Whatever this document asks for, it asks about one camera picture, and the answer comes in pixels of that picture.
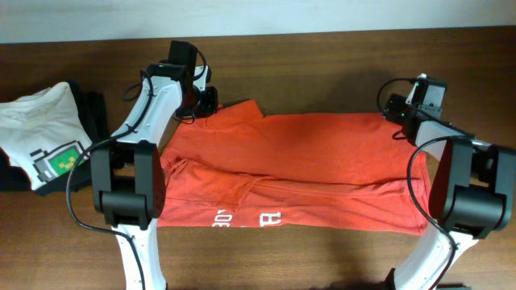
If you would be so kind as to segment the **orange printed t-shirt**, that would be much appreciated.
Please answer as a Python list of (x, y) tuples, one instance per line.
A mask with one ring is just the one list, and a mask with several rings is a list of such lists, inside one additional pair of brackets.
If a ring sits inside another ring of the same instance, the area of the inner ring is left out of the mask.
[(177, 128), (161, 156), (160, 226), (303, 225), (420, 235), (426, 158), (379, 114), (263, 115), (253, 101)]

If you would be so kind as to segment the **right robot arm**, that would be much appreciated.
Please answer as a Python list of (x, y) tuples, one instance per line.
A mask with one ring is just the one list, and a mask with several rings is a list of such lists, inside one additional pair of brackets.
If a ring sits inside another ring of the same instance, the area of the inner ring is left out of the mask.
[(429, 222), (407, 260), (390, 270), (386, 289), (441, 289), (443, 276), (470, 247), (493, 231), (504, 229), (513, 212), (515, 151), (480, 141), (468, 132), (439, 120), (441, 109), (410, 105), (392, 94), (382, 111), (384, 118), (401, 126), (394, 139), (416, 147), (406, 173), (415, 194), (412, 167), (419, 153), (439, 162), (428, 203), (412, 201)]

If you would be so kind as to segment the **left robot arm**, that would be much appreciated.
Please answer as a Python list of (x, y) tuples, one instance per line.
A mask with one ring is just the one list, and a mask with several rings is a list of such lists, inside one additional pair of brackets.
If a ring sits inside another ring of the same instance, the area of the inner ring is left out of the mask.
[(157, 241), (166, 186), (158, 147), (173, 118), (193, 123), (218, 107), (207, 65), (151, 64), (128, 117), (90, 157), (94, 208), (118, 242), (128, 289), (166, 289)]

